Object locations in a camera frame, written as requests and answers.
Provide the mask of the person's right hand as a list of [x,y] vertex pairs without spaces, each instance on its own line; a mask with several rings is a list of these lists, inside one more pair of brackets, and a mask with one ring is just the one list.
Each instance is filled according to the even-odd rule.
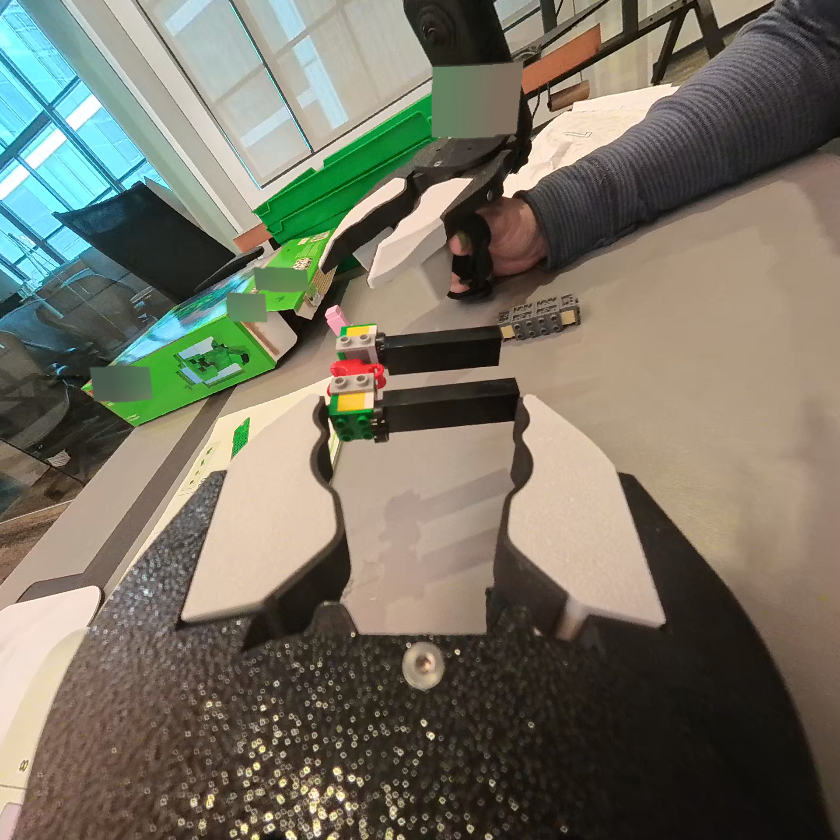
[[549,267],[549,244],[523,196],[501,197],[478,209],[490,231],[490,281]]

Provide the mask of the window roller blind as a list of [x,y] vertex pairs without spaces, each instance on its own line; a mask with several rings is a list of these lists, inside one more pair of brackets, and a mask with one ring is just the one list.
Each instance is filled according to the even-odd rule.
[[136,5],[261,187],[431,76],[402,2]]

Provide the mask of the green plastic crate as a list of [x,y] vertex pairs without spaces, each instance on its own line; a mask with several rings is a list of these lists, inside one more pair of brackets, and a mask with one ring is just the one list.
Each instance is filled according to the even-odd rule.
[[307,169],[254,210],[275,241],[320,235],[381,180],[433,141],[432,96],[426,95],[359,139]]

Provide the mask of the white numbered paper bag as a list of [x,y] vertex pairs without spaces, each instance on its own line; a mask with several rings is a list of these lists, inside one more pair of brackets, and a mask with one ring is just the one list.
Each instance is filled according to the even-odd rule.
[[14,834],[39,739],[58,687],[88,628],[50,649],[29,681],[1,747],[1,838]]
[[31,669],[72,632],[86,627],[102,602],[95,585],[20,602],[1,612],[1,670]]

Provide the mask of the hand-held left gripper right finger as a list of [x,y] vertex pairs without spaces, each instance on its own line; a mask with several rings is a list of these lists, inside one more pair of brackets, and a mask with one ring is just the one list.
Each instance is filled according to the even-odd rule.
[[546,637],[587,620],[665,625],[644,548],[612,461],[535,395],[518,405],[513,488],[504,501],[493,593]]

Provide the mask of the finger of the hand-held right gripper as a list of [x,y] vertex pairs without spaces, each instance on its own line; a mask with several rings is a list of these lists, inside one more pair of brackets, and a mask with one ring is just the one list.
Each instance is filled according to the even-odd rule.
[[469,184],[469,178],[452,178],[420,195],[414,210],[378,245],[367,276],[371,288],[383,287],[446,246],[450,235],[443,216]]
[[369,270],[382,241],[413,210],[422,176],[394,176],[356,204],[336,227],[319,261],[327,274],[350,256]]

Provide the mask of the building instruction booklet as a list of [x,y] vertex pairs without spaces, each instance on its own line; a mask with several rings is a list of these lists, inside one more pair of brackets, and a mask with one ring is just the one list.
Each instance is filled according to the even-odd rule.
[[328,394],[329,379],[317,381],[288,395],[279,396],[218,419],[175,497],[191,496],[214,471],[226,469],[232,457],[273,424],[279,417],[309,396]]

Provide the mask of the black bar grey brick assembly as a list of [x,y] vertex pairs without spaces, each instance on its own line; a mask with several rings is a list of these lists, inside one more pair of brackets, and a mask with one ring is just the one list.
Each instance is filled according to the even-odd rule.
[[385,373],[474,369],[499,364],[498,326],[387,334],[373,323],[350,325],[335,341],[336,361],[358,359],[382,364]]

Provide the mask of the white printed paper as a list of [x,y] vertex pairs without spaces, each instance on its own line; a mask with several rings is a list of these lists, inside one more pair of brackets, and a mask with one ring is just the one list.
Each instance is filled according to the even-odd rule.
[[507,194],[527,190],[544,176],[618,139],[658,100],[670,97],[677,89],[659,85],[575,103],[547,122],[532,141],[527,164],[506,182]]

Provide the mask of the glass window wall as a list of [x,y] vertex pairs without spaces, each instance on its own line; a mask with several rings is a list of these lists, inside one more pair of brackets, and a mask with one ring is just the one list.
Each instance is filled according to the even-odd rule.
[[30,294],[88,245],[57,214],[166,182],[20,2],[1,13],[1,274]]

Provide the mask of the black bar green brick assembly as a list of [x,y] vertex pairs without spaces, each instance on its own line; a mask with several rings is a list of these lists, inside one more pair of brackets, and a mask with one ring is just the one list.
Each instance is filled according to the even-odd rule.
[[516,379],[446,385],[386,388],[374,384],[362,391],[342,392],[335,382],[327,397],[334,433],[344,443],[384,443],[394,434],[446,427],[512,422],[520,391]]

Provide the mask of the wooden table black legs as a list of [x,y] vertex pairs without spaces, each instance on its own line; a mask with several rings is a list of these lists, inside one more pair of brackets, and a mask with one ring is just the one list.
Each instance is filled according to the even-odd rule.
[[531,18],[540,17],[543,32],[514,56],[524,63],[528,97],[555,93],[593,76],[599,62],[630,49],[626,73],[657,85],[676,56],[699,48],[711,58],[725,38],[759,16],[771,2],[528,2],[509,18],[510,35]]

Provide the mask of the green toy box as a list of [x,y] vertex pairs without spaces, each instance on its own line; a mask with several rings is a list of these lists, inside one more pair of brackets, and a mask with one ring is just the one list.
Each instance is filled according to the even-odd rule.
[[[274,370],[328,306],[335,269],[323,274],[319,260],[332,234],[328,228],[287,241],[271,259],[258,259],[175,306],[133,341],[107,371],[147,369],[148,399],[107,400],[92,379],[82,391],[137,427]],[[255,297],[255,272],[263,268],[301,270],[308,286],[297,292],[266,291],[265,321],[232,320],[227,296]]]

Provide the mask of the grey desk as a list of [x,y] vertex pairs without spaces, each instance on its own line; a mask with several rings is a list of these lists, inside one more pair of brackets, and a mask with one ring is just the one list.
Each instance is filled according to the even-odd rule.
[[541,635],[493,591],[509,423],[342,444],[351,572],[309,629],[182,608],[212,472],[87,627],[14,838],[835,838],[838,156],[813,154],[480,302],[351,281],[387,334],[572,293],[499,364],[613,463],[665,625]]

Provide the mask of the black office chair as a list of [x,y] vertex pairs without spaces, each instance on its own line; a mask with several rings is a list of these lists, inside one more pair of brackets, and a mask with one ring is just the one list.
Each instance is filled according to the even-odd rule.
[[176,303],[233,276],[265,252],[259,245],[235,254],[141,183],[103,202],[53,216]]

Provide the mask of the red toy brick piece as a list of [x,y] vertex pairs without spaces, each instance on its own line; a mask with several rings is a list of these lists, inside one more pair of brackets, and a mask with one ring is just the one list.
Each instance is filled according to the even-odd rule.
[[382,364],[358,359],[335,361],[330,365],[330,374],[328,393],[331,395],[374,392],[386,384]]

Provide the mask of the person's right forearm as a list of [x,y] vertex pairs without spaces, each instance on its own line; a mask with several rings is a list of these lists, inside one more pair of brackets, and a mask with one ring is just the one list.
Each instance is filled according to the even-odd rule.
[[778,2],[619,138],[522,197],[569,265],[839,132],[839,2]]

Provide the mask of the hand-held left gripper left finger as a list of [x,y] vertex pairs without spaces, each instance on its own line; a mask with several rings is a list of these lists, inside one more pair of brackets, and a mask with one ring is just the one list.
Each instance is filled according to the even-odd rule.
[[232,458],[182,608],[185,625],[252,617],[247,645],[307,631],[351,572],[329,420],[307,395]]

